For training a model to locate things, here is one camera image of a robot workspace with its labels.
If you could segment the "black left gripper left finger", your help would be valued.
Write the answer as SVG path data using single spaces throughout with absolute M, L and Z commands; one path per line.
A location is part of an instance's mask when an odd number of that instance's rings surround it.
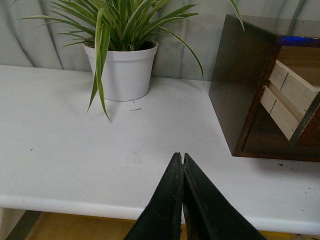
M 184 170 L 181 154 L 173 154 L 148 205 L 124 237 L 126 240 L 181 238 Z

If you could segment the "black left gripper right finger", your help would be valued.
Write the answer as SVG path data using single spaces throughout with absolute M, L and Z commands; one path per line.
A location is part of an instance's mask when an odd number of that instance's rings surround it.
M 189 240 L 264 240 L 222 195 L 187 153 L 184 155 L 183 214 Z

